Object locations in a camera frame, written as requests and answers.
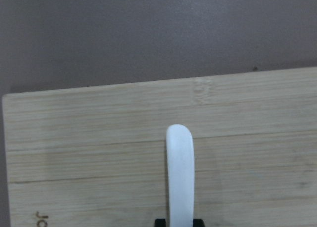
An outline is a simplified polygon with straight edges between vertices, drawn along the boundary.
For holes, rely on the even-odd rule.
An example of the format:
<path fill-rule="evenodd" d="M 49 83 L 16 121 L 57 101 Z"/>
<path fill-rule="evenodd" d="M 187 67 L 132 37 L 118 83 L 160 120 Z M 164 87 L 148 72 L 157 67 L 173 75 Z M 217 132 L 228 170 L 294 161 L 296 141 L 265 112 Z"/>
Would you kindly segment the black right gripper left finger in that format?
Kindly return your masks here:
<path fill-rule="evenodd" d="M 155 227 L 168 227 L 167 219 L 155 219 Z"/>

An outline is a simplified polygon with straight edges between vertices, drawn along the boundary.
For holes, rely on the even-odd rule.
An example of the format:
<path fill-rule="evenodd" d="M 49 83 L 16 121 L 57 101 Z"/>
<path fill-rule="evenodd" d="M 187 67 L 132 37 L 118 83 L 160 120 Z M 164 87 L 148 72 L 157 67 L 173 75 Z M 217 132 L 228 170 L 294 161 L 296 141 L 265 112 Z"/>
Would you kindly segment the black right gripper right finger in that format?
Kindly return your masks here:
<path fill-rule="evenodd" d="M 205 227 L 205 223 L 202 219 L 193 219 L 193 227 Z"/>

